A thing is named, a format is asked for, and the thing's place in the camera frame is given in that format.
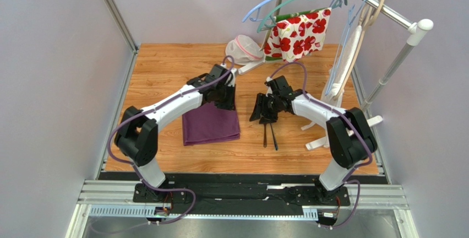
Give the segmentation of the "purple cloth napkin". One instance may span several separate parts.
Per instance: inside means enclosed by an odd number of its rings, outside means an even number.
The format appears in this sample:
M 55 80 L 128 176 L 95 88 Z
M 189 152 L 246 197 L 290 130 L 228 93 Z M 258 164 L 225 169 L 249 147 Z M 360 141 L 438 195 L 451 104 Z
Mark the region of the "purple cloth napkin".
M 240 138 L 236 110 L 205 104 L 182 115 L 183 145 L 228 142 Z

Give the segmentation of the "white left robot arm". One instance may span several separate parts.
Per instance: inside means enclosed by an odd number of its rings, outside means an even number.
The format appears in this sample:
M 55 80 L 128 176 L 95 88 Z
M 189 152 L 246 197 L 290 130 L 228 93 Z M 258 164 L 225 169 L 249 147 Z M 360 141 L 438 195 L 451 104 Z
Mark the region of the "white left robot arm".
M 110 137 L 150 189 L 158 189 L 166 179 L 156 159 L 159 133 L 179 116 L 208 103 L 234 110 L 237 75 L 236 68 L 215 64 L 160 102 L 125 110 Z

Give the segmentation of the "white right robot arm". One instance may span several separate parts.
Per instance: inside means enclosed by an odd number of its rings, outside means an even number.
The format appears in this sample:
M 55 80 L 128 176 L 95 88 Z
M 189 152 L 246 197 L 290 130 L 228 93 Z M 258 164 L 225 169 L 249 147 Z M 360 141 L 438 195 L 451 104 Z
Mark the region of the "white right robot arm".
M 265 82 L 266 94 L 257 94 L 250 121 L 275 123 L 282 111 L 304 117 L 326 130 L 332 161 L 319 176 L 322 192 L 338 190 L 358 165 L 370 161 L 378 145 L 370 125 L 357 107 L 349 110 L 326 104 L 302 89 L 293 90 L 284 76 Z

